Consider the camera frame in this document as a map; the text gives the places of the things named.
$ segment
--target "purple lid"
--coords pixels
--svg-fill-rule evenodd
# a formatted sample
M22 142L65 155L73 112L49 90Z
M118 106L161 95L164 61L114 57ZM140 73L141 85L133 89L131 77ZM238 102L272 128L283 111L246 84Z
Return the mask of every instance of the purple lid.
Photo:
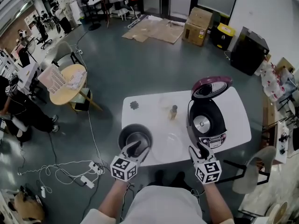
M233 80L229 77L206 77L195 83L191 90L191 99L212 99L221 95L231 85Z

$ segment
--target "small bottle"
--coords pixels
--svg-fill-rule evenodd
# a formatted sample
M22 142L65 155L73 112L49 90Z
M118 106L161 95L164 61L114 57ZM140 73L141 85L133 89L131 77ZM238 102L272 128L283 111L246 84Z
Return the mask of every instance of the small bottle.
M177 109L178 109L178 107L176 106L176 105L174 105L173 107L172 107L172 109L170 110L170 112L169 112L169 119L170 120L174 120L175 119L175 117L176 117L176 115L177 115Z

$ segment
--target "black pot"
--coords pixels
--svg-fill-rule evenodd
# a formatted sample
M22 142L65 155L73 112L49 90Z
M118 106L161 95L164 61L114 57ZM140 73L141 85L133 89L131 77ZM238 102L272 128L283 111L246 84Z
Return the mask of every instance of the black pot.
M131 124L123 128L118 137L118 146L122 150L126 145L141 141L139 147L135 150L135 155L143 151L147 146L152 146L153 137L149 129L140 124Z

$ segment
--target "black box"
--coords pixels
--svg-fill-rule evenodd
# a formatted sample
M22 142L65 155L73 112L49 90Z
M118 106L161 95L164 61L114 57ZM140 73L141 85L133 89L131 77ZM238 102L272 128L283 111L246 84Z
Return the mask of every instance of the black box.
M243 27L231 53L230 64L252 76L268 53L266 40Z

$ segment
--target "white wall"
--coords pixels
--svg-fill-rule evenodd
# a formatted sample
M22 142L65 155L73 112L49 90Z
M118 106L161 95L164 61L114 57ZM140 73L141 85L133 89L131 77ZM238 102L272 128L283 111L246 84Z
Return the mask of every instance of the white wall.
M271 62L275 64L285 57L299 68L298 0L237 0L229 25L236 29L229 50L244 26L266 40Z
M42 16L42 11L45 11L45 13L47 13L47 10L46 10L42 0L34 0L33 4L37 10L37 13L40 16Z

